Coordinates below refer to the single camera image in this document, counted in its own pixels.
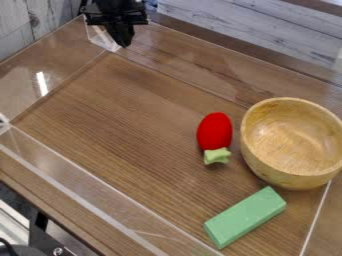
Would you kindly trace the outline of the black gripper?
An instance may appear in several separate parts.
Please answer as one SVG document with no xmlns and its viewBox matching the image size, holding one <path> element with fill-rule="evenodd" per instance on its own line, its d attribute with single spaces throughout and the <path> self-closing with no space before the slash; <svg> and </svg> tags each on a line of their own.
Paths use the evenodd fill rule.
<svg viewBox="0 0 342 256">
<path fill-rule="evenodd" d="M 144 0 L 81 0 L 79 11 L 89 25 L 107 25 L 105 29 L 113 41 L 125 48 L 131 45 L 135 36 L 132 25 L 148 23 Z M 116 28 L 108 24 L 128 25 L 124 41 Z"/>
</svg>

